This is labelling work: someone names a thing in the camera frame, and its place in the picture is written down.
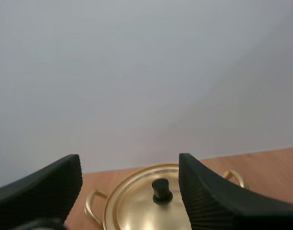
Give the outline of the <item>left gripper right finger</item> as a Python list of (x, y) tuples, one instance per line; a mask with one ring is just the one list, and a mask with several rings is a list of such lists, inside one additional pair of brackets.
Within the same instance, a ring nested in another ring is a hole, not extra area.
[(179, 186), (193, 230), (293, 230), (293, 204), (242, 188), (188, 153), (179, 155)]

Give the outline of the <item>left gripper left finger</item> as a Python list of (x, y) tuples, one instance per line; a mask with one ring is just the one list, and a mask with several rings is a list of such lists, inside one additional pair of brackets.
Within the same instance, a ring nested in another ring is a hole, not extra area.
[(81, 187), (77, 154), (0, 187), (0, 230), (65, 230)]

